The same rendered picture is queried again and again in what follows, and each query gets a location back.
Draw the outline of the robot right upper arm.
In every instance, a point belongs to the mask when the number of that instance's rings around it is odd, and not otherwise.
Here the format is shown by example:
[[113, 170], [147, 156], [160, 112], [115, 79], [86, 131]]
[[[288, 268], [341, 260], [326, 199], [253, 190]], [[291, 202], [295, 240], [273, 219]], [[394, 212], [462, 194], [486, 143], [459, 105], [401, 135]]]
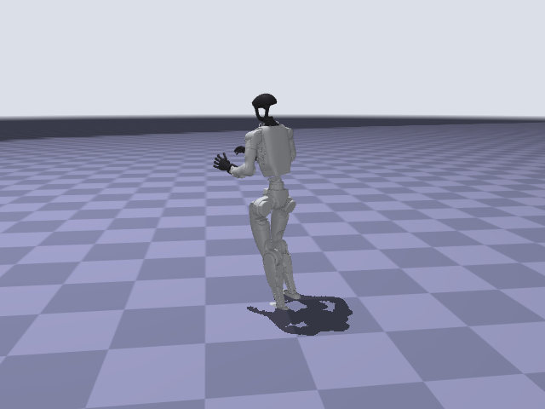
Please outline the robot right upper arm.
[[291, 162], [294, 161], [295, 159], [295, 156], [296, 156], [296, 150], [295, 150], [295, 143], [294, 143], [294, 139], [293, 139], [293, 130], [290, 129], [290, 128], [287, 128], [286, 129], [288, 130], [288, 134], [289, 134], [289, 140], [290, 140], [290, 153], [291, 153]]

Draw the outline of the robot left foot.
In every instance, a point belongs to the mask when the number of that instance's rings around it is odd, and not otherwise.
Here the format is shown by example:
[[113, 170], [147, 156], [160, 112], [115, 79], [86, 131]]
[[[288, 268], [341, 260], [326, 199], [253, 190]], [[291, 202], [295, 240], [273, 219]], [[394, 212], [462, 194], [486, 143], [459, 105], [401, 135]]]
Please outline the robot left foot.
[[[276, 303], [275, 303], [275, 302], [270, 302], [270, 305], [274, 306], [275, 308], [278, 308], [278, 307], [276, 306]], [[283, 305], [283, 304], [282, 304], [282, 305]], [[280, 307], [281, 307], [281, 306], [280, 306]], [[288, 310], [288, 309], [290, 309], [290, 308], [289, 308], [288, 306], [284, 306], [284, 305], [283, 305], [283, 308], [281, 308], [281, 309], [283, 309], [283, 310]]]

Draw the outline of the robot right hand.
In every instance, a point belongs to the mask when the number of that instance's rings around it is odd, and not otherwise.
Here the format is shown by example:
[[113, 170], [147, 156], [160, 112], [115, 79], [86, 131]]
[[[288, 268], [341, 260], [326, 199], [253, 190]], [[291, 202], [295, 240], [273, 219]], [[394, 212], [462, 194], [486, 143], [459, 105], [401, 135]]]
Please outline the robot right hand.
[[[244, 153], [245, 152], [245, 147], [243, 147], [243, 146], [236, 147], [234, 152], [236, 153], [236, 155], [238, 153]], [[255, 161], [256, 161], [256, 159], [257, 159], [257, 157], [255, 158]]]

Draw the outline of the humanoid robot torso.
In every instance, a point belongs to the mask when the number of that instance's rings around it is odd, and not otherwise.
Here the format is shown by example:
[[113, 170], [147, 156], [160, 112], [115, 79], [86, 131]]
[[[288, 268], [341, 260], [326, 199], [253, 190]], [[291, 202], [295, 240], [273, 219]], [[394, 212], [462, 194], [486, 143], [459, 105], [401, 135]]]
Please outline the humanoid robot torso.
[[[278, 122], [278, 121], [277, 121]], [[276, 123], [277, 123], [276, 122]], [[262, 140], [258, 144], [256, 157], [264, 177], [268, 178], [269, 188], [265, 188], [263, 196], [271, 199], [271, 210], [279, 210], [288, 204], [289, 190], [284, 188], [281, 175], [290, 173], [291, 153], [290, 140], [286, 127], [264, 126], [259, 124], [255, 130], [262, 130]]]

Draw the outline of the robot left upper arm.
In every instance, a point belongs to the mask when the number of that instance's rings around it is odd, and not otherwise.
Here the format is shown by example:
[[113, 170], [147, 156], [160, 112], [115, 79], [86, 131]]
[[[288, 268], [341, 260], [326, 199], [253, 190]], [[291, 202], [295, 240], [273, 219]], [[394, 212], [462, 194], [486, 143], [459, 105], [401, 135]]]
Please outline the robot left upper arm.
[[253, 176], [255, 174], [255, 158], [258, 144], [262, 140], [262, 130], [253, 130], [245, 135], [245, 172], [244, 176]]

